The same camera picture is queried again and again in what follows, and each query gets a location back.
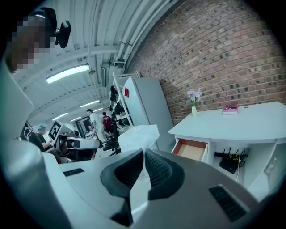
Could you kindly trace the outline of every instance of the wooden drawer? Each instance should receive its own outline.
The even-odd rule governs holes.
[[[206,162],[207,143],[179,139],[172,153],[178,156],[190,158],[196,161]]]

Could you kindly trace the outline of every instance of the ceiling pipe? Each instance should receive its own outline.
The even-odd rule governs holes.
[[[148,18],[152,15],[152,13],[154,12],[154,10],[163,2],[164,0],[156,0],[152,6],[147,10],[147,12],[145,13],[145,15],[143,16],[143,18],[141,19],[140,23],[138,24],[138,26],[136,27],[135,32],[133,33],[131,39],[128,42],[128,46],[126,49],[126,52],[123,56],[123,59],[126,60],[127,59],[127,55],[130,52],[130,49],[132,47],[132,45],[134,44],[135,39],[137,38],[138,34],[140,33],[142,27],[144,26],[144,24],[146,24]]]
[[[161,11],[161,9],[170,2],[170,0],[165,1],[157,10],[156,12],[151,16],[151,18],[147,21],[147,23],[145,24],[145,26],[141,29],[140,33],[137,35],[135,41],[132,43],[132,45],[129,43],[127,50],[125,52],[125,55],[123,57],[123,59],[125,60],[125,62],[127,62],[132,50],[134,49],[136,43],[138,42],[139,38],[141,37],[142,33],[145,31],[145,29],[148,27],[148,25],[152,22],[152,20],[154,19],[154,17],[156,17],[156,15]]]
[[[118,59],[121,57],[121,54],[123,52],[123,49],[124,49],[125,44],[127,42],[127,39],[129,38],[130,32],[132,31],[132,29],[133,29],[133,27],[135,25],[135,22],[137,21],[138,17],[142,13],[142,11],[145,9],[145,7],[149,3],[149,1],[150,0],[143,0],[140,3],[139,7],[136,9],[135,13],[133,14],[130,22],[128,23],[127,29],[126,29],[126,31],[124,33],[124,36],[122,38],[121,45],[120,45],[120,48],[119,48],[119,52],[118,52],[118,55],[115,57],[115,61],[118,61]]]

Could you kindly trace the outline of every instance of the desk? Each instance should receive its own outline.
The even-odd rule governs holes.
[[[190,158],[199,158],[248,189],[259,201],[269,192],[278,188],[286,172],[286,106],[270,102],[250,106],[240,106],[238,115],[222,115],[222,109],[198,112],[197,117],[189,114],[172,128],[176,145],[172,153]],[[201,157],[198,151],[204,149]],[[219,148],[248,148],[245,166],[231,174],[219,166],[221,157],[215,157]],[[273,173],[266,174],[265,167],[279,155],[279,165]],[[275,177],[275,184],[269,182]]]

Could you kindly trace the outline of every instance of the fluorescent light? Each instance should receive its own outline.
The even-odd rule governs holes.
[[[100,108],[100,109],[97,109],[97,110],[93,110],[93,112],[96,112],[96,111],[99,111],[99,110],[102,110],[103,108]]]
[[[52,75],[52,76],[46,78],[46,81],[50,84],[50,83],[53,83],[59,79],[66,77],[66,76],[70,76],[72,74],[76,74],[76,73],[88,71],[88,70],[89,70],[89,64],[83,64],[83,65],[80,65],[77,67],[68,68],[67,70],[64,70],[64,71],[59,72],[55,75]]]
[[[35,16],[45,18],[43,15],[40,15],[40,14],[36,14]]]
[[[76,118],[76,119],[71,120],[71,122],[76,121],[77,119],[80,119],[80,118],[81,118],[81,116]]]
[[[84,104],[84,105],[82,105],[82,106],[80,106],[80,107],[88,106],[88,105],[93,104],[93,103],[96,103],[96,102],[99,102],[99,100],[96,100],[96,101],[93,101],[93,102],[90,102],[90,103]]]
[[[54,118],[54,119],[53,119],[53,121],[55,121],[55,120],[59,119],[60,117],[63,117],[64,115],[67,115],[67,113],[61,114],[60,116],[58,116],[58,117]]]

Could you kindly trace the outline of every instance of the person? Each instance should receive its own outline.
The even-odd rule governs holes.
[[[38,133],[37,136],[39,137],[45,151],[53,148],[50,144],[52,143],[52,140],[49,140],[48,142],[46,142],[45,138],[43,137],[43,135],[46,133],[46,126],[45,124],[41,123],[38,126]]]
[[[106,136],[103,132],[104,131],[103,124],[98,114],[93,113],[91,109],[88,109],[86,112],[90,117],[90,121],[93,124],[93,133],[94,134],[97,133],[97,137],[100,141],[102,142],[107,141]]]
[[[106,112],[103,112],[102,115],[101,121],[103,123],[104,131],[109,134],[113,133],[111,118],[106,115]]]

